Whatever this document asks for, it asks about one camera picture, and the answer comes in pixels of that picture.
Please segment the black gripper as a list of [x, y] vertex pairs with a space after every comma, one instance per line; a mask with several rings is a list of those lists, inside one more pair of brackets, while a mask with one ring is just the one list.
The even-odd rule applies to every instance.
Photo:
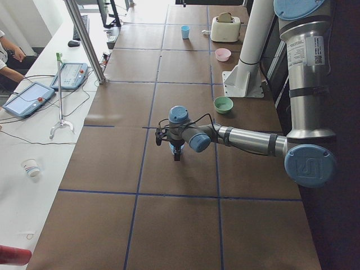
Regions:
[[172, 141], [172, 145], [175, 147], [174, 161], [180, 161], [181, 153], [179, 151], [181, 149], [181, 145], [183, 145], [183, 141], [182, 140]]

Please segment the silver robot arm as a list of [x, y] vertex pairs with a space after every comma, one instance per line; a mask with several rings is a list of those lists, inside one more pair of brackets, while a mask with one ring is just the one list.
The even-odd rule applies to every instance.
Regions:
[[238, 64], [223, 73], [227, 97], [260, 96], [259, 63], [274, 19], [285, 42], [289, 72], [292, 129], [286, 136], [225, 127], [198, 126], [183, 106], [169, 112], [169, 123], [160, 125], [156, 142], [168, 141], [179, 160], [181, 147], [196, 152], [212, 142], [266, 156], [283, 156], [288, 176], [297, 184], [317, 188], [334, 178], [336, 158], [325, 148], [335, 133], [321, 121], [321, 103], [329, 91], [329, 47], [324, 40], [331, 27], [331, 1], [254, 1]]

